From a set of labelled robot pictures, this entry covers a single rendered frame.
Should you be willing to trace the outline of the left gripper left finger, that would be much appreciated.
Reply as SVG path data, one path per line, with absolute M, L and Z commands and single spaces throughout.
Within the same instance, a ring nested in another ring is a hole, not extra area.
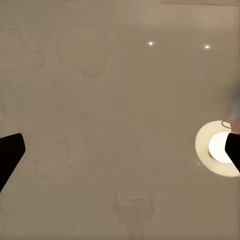
M 0 192 L 26 151 L 21 133 L 0 138 Z

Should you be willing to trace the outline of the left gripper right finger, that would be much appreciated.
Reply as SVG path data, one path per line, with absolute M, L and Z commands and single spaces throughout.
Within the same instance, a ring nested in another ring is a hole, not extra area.
M 224 150 L 240 172 L 240 135 L 229 133 Z

